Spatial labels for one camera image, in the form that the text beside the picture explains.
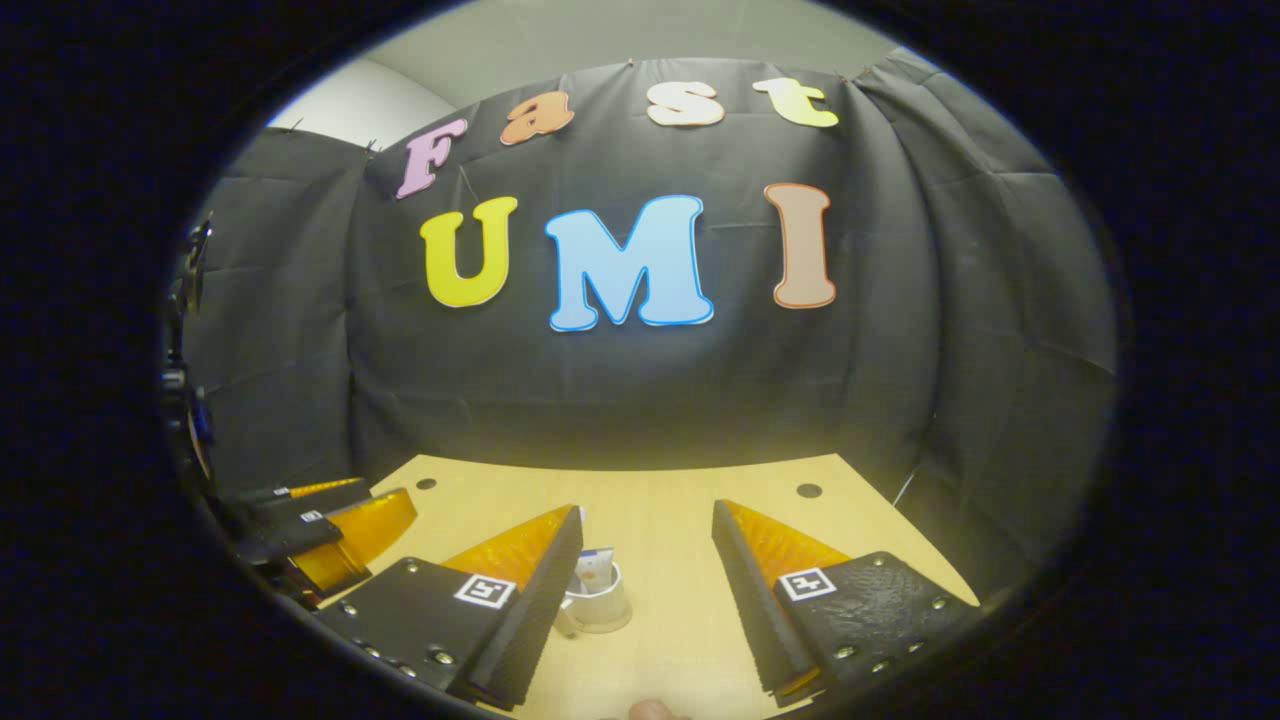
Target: wooden table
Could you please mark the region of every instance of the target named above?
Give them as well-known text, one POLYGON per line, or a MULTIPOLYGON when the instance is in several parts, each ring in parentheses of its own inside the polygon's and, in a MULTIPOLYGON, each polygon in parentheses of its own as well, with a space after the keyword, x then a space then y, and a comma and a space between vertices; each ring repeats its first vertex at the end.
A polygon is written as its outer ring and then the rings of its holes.
MULTIPOLYGON (((782 712, 755 673, 728 580, 712 543, 712 503, 727 498, 858 557, 888 551, 970 605, 946 559, 838 455, 703 470, 544 470, 420 455, 378 483, 407 488, 417 519, 369 564, 406 555, 433 562, 564 503, 586 512, 584 547, 613 547, 632 606, 609 634, 552 630, 525 705, 526 720, 626 717, 662 698, 677 715, 744 720, 782 712), (417 489, 419 480, 436 486, 417 489), (822 488, 815 498, 796 487, 822 488)), ((338 600, 337 596, 328 602, 338 600)))

